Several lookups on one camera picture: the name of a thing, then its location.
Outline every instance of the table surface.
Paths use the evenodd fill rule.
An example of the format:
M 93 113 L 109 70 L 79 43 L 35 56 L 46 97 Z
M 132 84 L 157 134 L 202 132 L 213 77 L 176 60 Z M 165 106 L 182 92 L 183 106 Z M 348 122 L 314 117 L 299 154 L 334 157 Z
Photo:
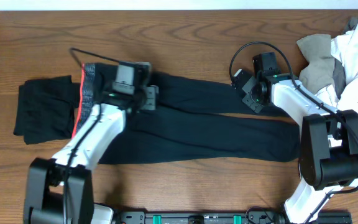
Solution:
M 67 142 L 26 146 L 13 135 L 18 86 L 66 74 L 78 82 L 80 70 L 69 47 L 151 62 L 172 75 L 229 83 L 230 59 L 242 44 L 275 44 L 299 73 L 307 62 L 296 41 L 310 34 L 335 37 L 351 16 L 358 17 L 358 11 L 0 12 L 0 223 L 22 222 L 29 164 L 35 157 L 51 157 Z M 268 50 L 250 47 L 234 68 L 252 68 L 252 56 Z M 278 62 L 286 71 L 283 60 Z M 148 211 L 277 208 L 298 183 L 297 161 L 228 157 L 98 166 L 93 176 L 95 202 Z M 348 209 L 358 223 L 358 192 L 335 196 L 325 209 Z

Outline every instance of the cable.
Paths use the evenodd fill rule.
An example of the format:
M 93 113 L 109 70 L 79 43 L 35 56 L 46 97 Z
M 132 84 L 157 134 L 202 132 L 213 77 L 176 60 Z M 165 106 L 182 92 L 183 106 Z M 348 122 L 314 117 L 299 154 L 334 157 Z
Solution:
M 108 57 L 105 57 L 105 56 L 97 55 L 97 54 L 94 54 L 94 53 L 91 53 L 91 52 L 86 52 L 84 50 L 80 50 L 80 49 L 76 49 L 76 48 L 72 47 L 72 48 L 69 49 L 69 52 L 70 52 L 71 56 L 73 57 L 73 59 L 77 62 L 77 64 L 81 68 L 82 68 L 82 63 L 78 59 L 78 57 L 74 54 L 74 51 L 81 52 L 83 54 L 88 54 L 88 55 L 91 55 L 91 56 L 94 56 L 94 57 L 110 60 L 110 61 L 117 62 L 117 63 L 120 62 L 119 60 L 116 60 L 116 59 L 113 59 L 113 58 L 108 58 Z M 75 147 L 71 150 L 70 156 L 69 156 L 68 161 L 67 161 L 64 180 L 63 180 L 64 181 L 64 186 L 63 186 L 63 223 L 64 224 L 68 224 L 68 176 L 69 176 L 69 173 L 70 173 L 71 163 L 73 162 L 75 154 L 78 151 L 78 148 L 81 145 L 81 143 L 84 141 L 84 139 L 87 137 L 87 135 L 89 135 L 89 133 L 97 125 L 97 123 L 100 121 L 100 119 L 102 117 L 101 95 L 98 98 L 99 98 L 99 101 L 100 101 L 99 102 L 99 114 L 98 114 L 96 120 L 94 121 L 94 123 L 88 128 L 88 130 L 86 130 L 85 134 L 80 138 L 80 140 L 77 142 Z
M 296 90 L 298 90 L 303 96 L 305 96 L 307 99 L 309 99 L 310 101 L 312 101 L 314 104 L 316 104 L 317 106 L 319 106 L 319 108 L 327 111 L 330 115 L 334 116 L 335 119 L 340 122 L 340 124 L 347 130 L 347 132 L 352 136 L 352 138 L 355 140 L 357 147 L 358 147 L 358 138 L 355 134 L 355 132 L 353 131 L 353 129 L 351 127 L 349 127 L 349 125 L 347 123 L 345 123 L 345 121 L 336 113 L 334 113 L 333 111 L 331 111 L 330 109 L 328 109 L 327 107 L 325 107 L 324 103 L 319 103 L 318 101 L 316 101 L 314 98 L 312 98 L 311 96 L 309 96 L 308 94 L 306 94 L 302 89 L 301 89 L 301 85 L 297 85 L 295 82 L 295 76 L 292 72 L 292 68 L 291 65 L 288 61 L 288 59 L 286 58 L 286 56 L 284 55 L 284 53 L 278 49 L 276 46 L 270 44 L 270 43 L 266 43 L 266 42 L 262 42 L 262 41 L 256 41 L 256 42 L 250 42 L 248 44 L 243 45 L 242 47 L 240 47 L 240 49 L 234 54 L 233 58 L 231 59 L 230 62 L 230 67 L 229 67 L 229 75 L 230 75 L 230 79 L 232 80 L 232 82 L 234 82 L 236 79 L 235 77 L 232 76 L 232 65 L 234 62 L 234 59 L 236 59 L 237 54 L 244 48 L 250 46 L 250 45 L 254 45 L 254 44 L 263 44 L 263 45 L 267 45 L 273 49 L 275 49 L 283 58 L 284 61 L 288 67 L 290 76 L 291 76 L 291 80 L 293 83 L 293 86 L 295 86 Z M 358 191 L 358 185 L 357 187 L 350 189 L 350 190 L 339 190 L 339 191 L 331 191 L 328 192 L 326 194 L 326 196 L 324 196 L 323 200 L 319 203 L 319 205 L 315 208 L 315 210 L 313 210 L 313 212 L 310 214 L 310 216 L 306 219 L 305 223 L 308 223 L 310 221 L 310 219 L 316 214 L 316 212 L 318 210 L 320 210 L 320 208 L 324 205 L 325 201 L 327 201 L 327 199 L 330 199 L 332 197 L 332 195 L 334 194 L 349 194 L 349 193 L 353 193 Z
M 259 208 L 259 209 L 261 209 L 261 210 L 266 214 L 266 217 L 267 217 L 272 223 L 274 223 L 273 219 L 269 217 L 269 215 L 267 214 L 267 212 L 265 211 L 264 208 L 262 208 L 262 207 L 260 207 L 260 206 L 252 206 L 252 207 L 248 208 L 248 210 L 246 211 L 246 218 L 248 219 L 248 221 L 251 222 L 251 224 L 255 224 L 255 223 L 248 218 L 248 212 L 249 212 L 249 210 L 251 210 L 251 209 L 253 209 L 253 208 Z

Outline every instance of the wooden table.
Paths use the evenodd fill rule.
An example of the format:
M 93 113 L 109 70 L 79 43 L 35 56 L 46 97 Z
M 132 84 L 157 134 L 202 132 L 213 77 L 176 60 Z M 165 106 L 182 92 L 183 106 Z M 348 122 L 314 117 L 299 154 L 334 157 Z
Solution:
M 80 71 L 69 47 L 151 62 L 172 75 L 229 83 L 230 59 L 242 44 L 275 44 L 299 73 L 307 63 L 296 41 L 310 34 L 334 37 L 350 16 L 358 17 L 358 11 L 0 12 L 0 223 L 22 222 L 29 164 L 37 156 L 51 157 L 67 142 L 26 146 L 12 134 L 18 86 L 66 74 L 78 82 Z M 234 68 L 252 68 L 252 56 L 268 50 L 250 47 Z M 149 211 L 275 208 L 298 183 L 296 161 L 236 158 L 98 166 L 93 176 L 96 202 Z M 358 223 L 358 192 L 335 196 L 325 209 L 348 209 Z

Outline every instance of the red stripe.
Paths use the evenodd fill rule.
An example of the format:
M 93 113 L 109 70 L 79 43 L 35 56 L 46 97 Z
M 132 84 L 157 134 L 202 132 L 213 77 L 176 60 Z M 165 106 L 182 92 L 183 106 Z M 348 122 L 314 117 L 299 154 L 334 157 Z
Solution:
M 81 85 L 80 85 L 80 105 L 78 106 L 78 114 L 77 114 L 77 120 L 75 121 L 74 124 L 74 130 L 73 130 L 73 134 L 71 135 L 71 138 L 73 138 L 75 136 L 75 131 L 77 130 L 77 124 L 78 122 L 80 122 L 80 118 L 81 118 L 81 108 L 82 108 L 82 87 L 84 85 L 84 79 L 85 79 L 85 65 L 82 65 L 82 69 L 81 69 Z

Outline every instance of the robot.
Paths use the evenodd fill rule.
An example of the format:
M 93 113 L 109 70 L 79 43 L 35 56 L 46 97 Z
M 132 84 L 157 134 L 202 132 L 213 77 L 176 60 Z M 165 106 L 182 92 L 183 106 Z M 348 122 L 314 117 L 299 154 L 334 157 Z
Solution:
M 274 53 L 253 58 L 255 77 L 244 70 L 232 75 L 236 55 L 252 44 L 277 50 L 290 73 L 281 73 Z M 145 105 L 151 64 L 119 62 L 116 79 L 105 83 L 91 115 L 74 138 L 51 159 L 36 158 L 29 167 L 24 202 L 24 223 L 92 224 L 262 224 L 262 223 L 352 223 L 350 213 L 319 212 L 334 194 L 358 181 L 358 114 L 325 105 L 295 79 L 284 54 L 265 42 L 241 47 L 230 64 L 232 86 L 241 100 L 258 113 L 275 105 L 286 111 L 300 127 L 301 181 L 279 212 L 258 207 L 245 213 L 145 213 L 118 211 L 94 203 L 92 171 L 109 143 L 121 133 L 127 119 Z M 50 187 L 63 185 L 63 195 Z

